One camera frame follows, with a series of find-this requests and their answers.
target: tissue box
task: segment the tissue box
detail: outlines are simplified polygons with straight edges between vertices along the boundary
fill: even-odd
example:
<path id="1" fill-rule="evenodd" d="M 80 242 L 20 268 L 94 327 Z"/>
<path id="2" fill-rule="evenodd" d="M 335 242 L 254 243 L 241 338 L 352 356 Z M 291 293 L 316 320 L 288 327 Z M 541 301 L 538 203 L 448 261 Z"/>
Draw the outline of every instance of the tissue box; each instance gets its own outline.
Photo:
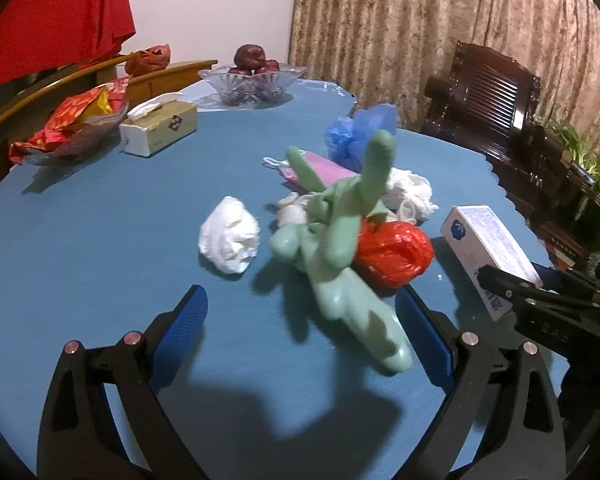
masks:
<path id="1" fill-rule="evenodd" d="M 120 124 L 127 153 L 151 156 L 198 129 L 196 105 L 178 100 L 182 94 L 163 94 L 138 105 Z"/>
<path id="2" fill-rule="evenodd" d="M 512 305 L 510 301 L 484 290 L 478 284 L 477 273 L 480 267 L 491 265 L 542 287 L 534 266 L 489 206 L 452 208 L 442 224 L 441 232 L 494 321 L 509 312 Z"/>

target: metal screw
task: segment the metal screw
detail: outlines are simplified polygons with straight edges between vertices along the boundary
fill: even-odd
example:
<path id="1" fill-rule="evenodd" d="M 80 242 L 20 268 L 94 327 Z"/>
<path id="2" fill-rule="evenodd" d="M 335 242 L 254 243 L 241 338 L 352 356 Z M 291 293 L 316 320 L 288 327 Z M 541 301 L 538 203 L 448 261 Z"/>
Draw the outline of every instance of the metal screw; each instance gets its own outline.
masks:
<path id="1" fill-rule="evenodd" d="M 125 336 L 122 338 L 122 341 L 125 342 L 125 345 L 136 345 L 142 339 L 142 334 L 132 330 L 131 332 L 127 332 Z"/>
<path id="2" fill-rule="evenodd" d="M 528 353 L 529 355 L 536 355 L 538 353 L 538 345 L 536 345 L 536 343 L 533 343 L 531 341 L 527 341 L 526 343 L 524 343 L 522 345 L 522 348 L 524 348 L 525 352 Z"/>
<path id="3" fill-rule="evenodd" d="M 75 354 L 80 348 L 80 343 L 77 341 L 69 341 L 66 345 L 64 345 L 64 353 L 65 354 Z"/>
<path id="4" fill-rule="evenodd" d="M 462 341 L 467 343 L 469 346 L 476 346 L 478 344 L 478 341 L 480 341 L 480 338 L 473 332 L 463 332 Z"/>

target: white wall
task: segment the white wall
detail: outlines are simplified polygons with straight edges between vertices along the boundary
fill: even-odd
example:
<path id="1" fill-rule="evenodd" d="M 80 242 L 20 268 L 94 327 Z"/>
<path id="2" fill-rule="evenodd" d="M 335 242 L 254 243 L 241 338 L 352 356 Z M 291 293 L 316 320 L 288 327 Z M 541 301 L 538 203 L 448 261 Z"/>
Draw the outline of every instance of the white wall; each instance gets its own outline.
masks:
<path id="1" fill-rule="evenodd" d="M 172 62 L 232 62 L 245 43 L 264 47 L 269 59 L 286 62 L 294 0 L 129 0 L 136 34 L 127 54 L 169 43 Z"/>

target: mask ear loop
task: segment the mask ear loop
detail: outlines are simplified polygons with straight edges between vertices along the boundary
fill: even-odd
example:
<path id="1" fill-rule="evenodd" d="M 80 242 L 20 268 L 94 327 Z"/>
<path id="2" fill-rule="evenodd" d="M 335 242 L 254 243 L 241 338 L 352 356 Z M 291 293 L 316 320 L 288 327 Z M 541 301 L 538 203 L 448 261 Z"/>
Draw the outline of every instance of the mask ear loop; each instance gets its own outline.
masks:
<path id="1" fill-rule="evenodd" d="M 304 155 L 306 151 L 300 150 L 300 153 Z M 262 165 L 265 168 L 271 168 L 272 170 L 278 171 L 286 170 L 287 168 L 291 167 L 288 160 L 277 160 L 276 158 L 271 158 L 270 156 L 263 157 Z"/>

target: round table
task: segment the round table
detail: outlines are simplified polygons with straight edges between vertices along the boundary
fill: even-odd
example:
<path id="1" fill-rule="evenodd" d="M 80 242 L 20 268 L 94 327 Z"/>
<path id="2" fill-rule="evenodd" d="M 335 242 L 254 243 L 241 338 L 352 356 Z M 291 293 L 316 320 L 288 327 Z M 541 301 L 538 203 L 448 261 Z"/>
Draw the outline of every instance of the round table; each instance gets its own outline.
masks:
<path id="1" fill-rule="evenodd" d="M 306 277 L 271 259 L 271 205 L 288 189 L 262 158 L 284 158 L 292 144 L 324 155 L 325 127 L 354 104 L 334 84 L 299 81 L 289 93 L 279 107 L 200 113 L 198 131 L 148 159 L 114 144 L 79 167 L 23 166 L 0 184 L 0 431 L 33 471 L 62 345 L 106 346 L 142 331 L 193 283 L 206 288 L 208 316 L 159 400 L 211 478 L 384 480 L 416 446 L 442 390 L 417 359 L 402 374 L 379 370 L 343 325 L 321 318 Z M 436 257 L 414 288 L 461 329 L 518 345 L 514 316 L 491 322 L 440 226 L 452 206 L 488 204 L 529 259 L 548 265 L 546 251 L 483 156 L 405 130 L 396 139 L 394 165 L 428 178 L 440 206 L 422 227 Z M 241 276 L 198 254 L 200 225 L 226 195 L 260 223 L 258 256 Z M 558 391 L 566 361 L 544 356 Z M 142 464 L 115 388 L 107 392 Z"/>

